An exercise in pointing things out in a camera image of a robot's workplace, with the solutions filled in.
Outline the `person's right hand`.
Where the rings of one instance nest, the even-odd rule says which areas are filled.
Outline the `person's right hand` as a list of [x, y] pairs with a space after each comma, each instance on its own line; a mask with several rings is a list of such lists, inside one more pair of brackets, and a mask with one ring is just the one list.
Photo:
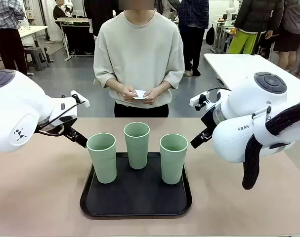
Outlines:
[[133, 102], [135, 101], [135, 97], [137, 97], [137, 93], [132, 86], [122, 85], [120, 89], [120, 93], [125, 101]]

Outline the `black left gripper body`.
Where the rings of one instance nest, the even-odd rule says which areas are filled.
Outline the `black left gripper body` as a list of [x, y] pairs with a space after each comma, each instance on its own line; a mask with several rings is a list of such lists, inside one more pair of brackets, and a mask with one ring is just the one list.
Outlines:
[[72, 128], [72, 125], [76, 122], [76, 120], [69, 120], [62, 125], [64, 126], [64, 131], [62, 133], [68, 139], [76, 139], [77, 138], [77, 131]]

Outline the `person's left hand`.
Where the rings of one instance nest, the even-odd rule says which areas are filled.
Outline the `person's left hand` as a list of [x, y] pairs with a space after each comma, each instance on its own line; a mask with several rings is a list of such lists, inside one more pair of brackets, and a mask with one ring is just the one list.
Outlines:
[[157, 97], [160, 95], [159, 88], [152, 88], [147, 90], [143, 95], [143, 103], [148, 105], [153, 105]]

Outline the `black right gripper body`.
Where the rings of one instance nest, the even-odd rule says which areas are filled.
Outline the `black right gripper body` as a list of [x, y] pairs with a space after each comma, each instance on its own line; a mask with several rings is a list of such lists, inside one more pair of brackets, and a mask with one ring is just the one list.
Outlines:
[[206, 113], [201, 117], [201, 121], [206, 126], [206, 129], [203, 131], [208, 135], [212, 135], [214, 129], [216, 128], [216, 122], [213, 118], [214, 108], [210, 108]]

